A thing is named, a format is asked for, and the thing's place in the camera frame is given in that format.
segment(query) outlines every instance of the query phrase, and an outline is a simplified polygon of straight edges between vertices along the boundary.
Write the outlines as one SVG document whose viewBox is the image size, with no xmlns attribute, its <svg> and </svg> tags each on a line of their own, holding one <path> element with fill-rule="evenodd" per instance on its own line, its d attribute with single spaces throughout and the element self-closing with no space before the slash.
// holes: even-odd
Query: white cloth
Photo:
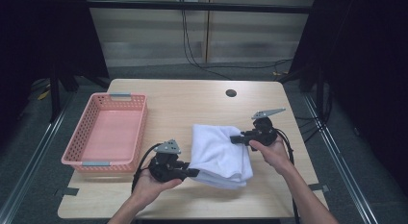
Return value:
<svg viewBox="0 0 408 224">
<path fill-rule="evenodd" d="M 193 125 L 189 168 L 200 172 L 192 179 L 213 187 L 245 187 L 253 176 L 248 149 L 230 140 L 230 136 L 240 134 L 233 126 Z"/>
</svg>

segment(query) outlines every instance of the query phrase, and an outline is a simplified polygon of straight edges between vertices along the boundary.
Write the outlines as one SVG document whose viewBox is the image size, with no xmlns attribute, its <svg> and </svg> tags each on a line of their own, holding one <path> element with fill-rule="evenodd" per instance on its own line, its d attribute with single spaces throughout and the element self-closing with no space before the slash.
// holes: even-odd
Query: black cable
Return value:
<svg viewBox="0 0 408 224">
<path fill-rule="evenodd" d="M 325 105 L 325 111 L 323 114 L 323 120 L 321 121 L 321 125 L 320 127 L 318 127 L 314 132 L 312 132 L 311 135 L 309 135 L 306 139 L 304 139 L 304 143 L 308 142 L 315 134 L 317 134 L 319 131 L 321 131 L 324 127 L 327 126 L 327 123 L 329 121 L 329 117 L 330 117 L 330 113 L 332 112 L 333 109 L 333 91 L 331 90 L 331 87 L 329 86 L 329 90 L 328 90 L 328 97 L 327 97 L 327 101 L 326 101 L 326 105 Z M 302 132 L 302 135 L 309 133 L 311 130 Z"/>
<path fill-rule="evenodd" d="M 183 46 L 184 46 L 184 54 L 186 56 L 187 61 L 194 67 L 198 67 L 201 70 L 207 71 L 207 72 L 211 72 L 214 74 L 217 74 L 220 77 L 226 78 L 228 80 L 232 80 L 230 78 L 228 78 L 225 75 L 213 72 L 213 71 L 209 71 L 209 68 L 246 68 L 246 69 L 262 69 L 262 68 L 275 68 L 275 72 L 277 72 L 276 66 L 280 65 L 282 63 L 285 62 L 289 62 L 292 61 L 293 59 L 285 59 L 285 60 L 279 60 L 277 62 L 274 62 L 273 64 L 269 64 L 269 65 L 264 65 L 264 66 L 238 66 L 238 65 L 213 65 L 213 66 L 202 66 L 200 65 L 194 58 L 193 54 L 192 54 L 192 50 L 191 50 L 191 46 L 190 46 L 190 39 L 189 39 L 189 32 L 187 29 L 187 18 L 186 18 L 186 12 L 184 10 L 182 10 L 182 17 L 183 17 Z M 187 46 L 189 47 L 189 51 L 190 51 L 190 56 L 192 61 L 189 58 L 189 55 L 187 54 L 187 48 L 186 48 L 186 40 L 187 40 Z"/>
<path fill-rule="evenodd" d="M 150 147 L 147 152 L 144 154 L 143 158 L 141 158 L 138 169 L 136 170 L 135 175 L 133 176 L 133 182 L 132 182 L 132 190 L 131 192 L 133 192 L 133 190 L 135 189 L 136 183 L 138 182 L 138 179 L 140 177 L 141 172 L 143 171 L 143 169 L 141 168 L 143 166 L 144 161 L 146 160 L 147 156 L 150 154 L 150 152 L 152 152 L 152 150 L 154 150 L 154 148 L 156 148 L 157 146 L 161 145 L 161 143 L 157 143 L 155 145 L 153 145 L 152 147 Z"/>
<path fill-rule="evenodd" d="M 288 137 L 286 136 L 286 134 L 279 130 L 276 129 L 276 132 L 278 133 L 278 135 L 283 139 L 283 141 L 286 144 L 286 147 L 288 148 L 288 154 L 289 154 L 289 161 L 291 161 L 291 163 L 294 165 L 294 157 L 293 157 L 293 149 L 291 147 L 291 143 L 289 142 Z M 294 214 L 294 221 L 296 224 L 300 223 L 300 218 L 299 218 L 299 213 L 297 212 L 297 205 L 296 202 L 294 201 L 294 199 L 292 199 L 292 206 L 293 206 L 293 214 Z"/>
<path fill-rule="evenodd" d="M 304 135 L 310 133 L 311 131 L 319 130 L 319 129 L 320 129 L 320 127 L 313 126 L 312 128 L 309 128 L 309 129 L 306 130 L 306 131 L 302 131 L 301 134 L 304 136 Z"/>
<path fill-rule="evenodd" d="M 302 124 L 302 125 L 299 125 L 299 126 L 298 126 L 299 130 L 300 130 L 301 128 L 303 128 L 303 127 L 309 125 L 309 124 L 312 123 L 312 122 L 313 122 L 313 120 L 310 120 L 310 121 L 308 121 L 308 122 L 306 122 L 306 123 L 304 123 L 304 124 Z"/>
<path fill-rule="evenodd" d="M 299 119 L 299 120 L 315 120 L 315 119 L 317 119 L 316 116 L 314 116 L 314 117 L 295 116 L 294 118 Z"/>
<path fill-rule="evenodd" d="M 220 76 L 220 77 L 222 77 L 222 78 L 225 78 L 225 79 L 231 81 L 231 80 L 232 80 L 231 78 L 229 78 L 229 77 L 227 77 L 227 76 L 225 76 L 225 75 L 222 75 L 222 74 L 220 74 L 220 73 L 217 73 L 217 72 L 214 72 L 214 71 L 210 71 L 210 70 L 208 70 L 208 69 L 205 69 L 204 67 L 200 66 L 200 65 L 195 61 L 195 58 L 194 58 L 194 55 L 192 54 L 192 50 L 191 50 L 191 46 L 190 46 L 189 32 L 188 32 L 188 29 L 187 29 L 186 12 L 185 12 L 184 10 L 182 10 L 182 11 L 181 11 L 181 14 L 182 14 L 182 17 L 183 17 L 183 46 L 184 46 L 184 54 L 185 54 L 185 56 L 186 56 L 187 61 L 188 61 L 192 66 L 194 66 L 194 67 L 197 67 L 197 68 L 199 68 L 199 69 L 201 69 L 201 70 L 203 70 L 203 71 L 206 71 L 206 72 L 210 72 L 210 73 L 216 74 L 216 75 L 218 75 L 218 76 Z M 191 59 L 192 59 L 193 62 L 191 62 L 191 60 L 190 60 L 190 58 L 189 58 L 189 55 L 187 54 L 186 39 L 187 39 L 187 45 L 188 45 L 189 50 L 190 50 Z"/>
<path fill-rule="evenodd" d="M 278 80 L 278 69 L 276 68 L 276 65 L 273 68 L 275 69 L 275 78 L 273 79 L 273 82 L 276 82 L 276 80 Z"/>
</svg>

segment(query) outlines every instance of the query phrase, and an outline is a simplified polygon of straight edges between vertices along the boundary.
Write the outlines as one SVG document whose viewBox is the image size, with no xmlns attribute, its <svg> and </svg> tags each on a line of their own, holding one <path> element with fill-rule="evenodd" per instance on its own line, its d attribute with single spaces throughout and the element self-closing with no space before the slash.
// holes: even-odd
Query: human hand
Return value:
<svg viewBox="0 0 408 224">
<path fill-rule="evenodd" d="M 182 183 L 183 181 L 180 179 L 173 179 L 165 183 L 160 183 L 153 178 L 150 174 L 150 170 L 144 169 L 139 176 L 131 198 L 136 198 L 141 205 L 140 210 L 143 210 L 147 205 L 156 200 L 161 192 L 177 187 Z"/>
<path fill-rule="evenodd" d="M 280 136 L 270 146 L 265 146 L 256 140 L 250 140 L 249 145 L 259 150 L 265 162 L 273 166 L 278 174 L 282 174 L 283 170 L 291 163 Z"/>
</svg>

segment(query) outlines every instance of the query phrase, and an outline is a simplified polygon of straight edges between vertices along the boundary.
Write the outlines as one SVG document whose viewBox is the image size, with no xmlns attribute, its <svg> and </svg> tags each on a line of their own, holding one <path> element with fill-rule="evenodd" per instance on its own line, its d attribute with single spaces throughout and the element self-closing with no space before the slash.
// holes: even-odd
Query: small round hole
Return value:
<svg viewBox="0 0 408 224">
<path fill-rule="evenodd" d="M 233 90 L 233 89 L 228 89 L 228 90 L 226 90 L 226 91 L 225 91 L 225 94 L 227 94 L 227 96 L 229 96 L 229 97 L 235 97 L 235 96 L 237 96 L 237 92 L 236 92 L 235 90 Z"/>
</svg>

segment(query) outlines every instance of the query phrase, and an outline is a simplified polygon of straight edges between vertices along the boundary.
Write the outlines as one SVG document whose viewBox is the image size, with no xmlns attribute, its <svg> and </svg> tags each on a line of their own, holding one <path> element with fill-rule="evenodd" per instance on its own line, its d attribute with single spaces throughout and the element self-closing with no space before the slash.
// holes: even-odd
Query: forearm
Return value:
<svg viewBox="0 0 408 224">
<path fill-rule="evenodd" d="M 109 224 L 115 223 L 131 223 L 133 218 L 144 209 L 144 206 L 137 201 L 135 196 L 129 197 L 115 215 L 108 222 Z"/>
<path fill-rule="evenodd" d="M 330 211 L 309 189 L 303 178 L 292 164 L 288 164 L 282 173 L 296 202 L 300 217 L 304 223 L 338 223 Z"/>
</svg>

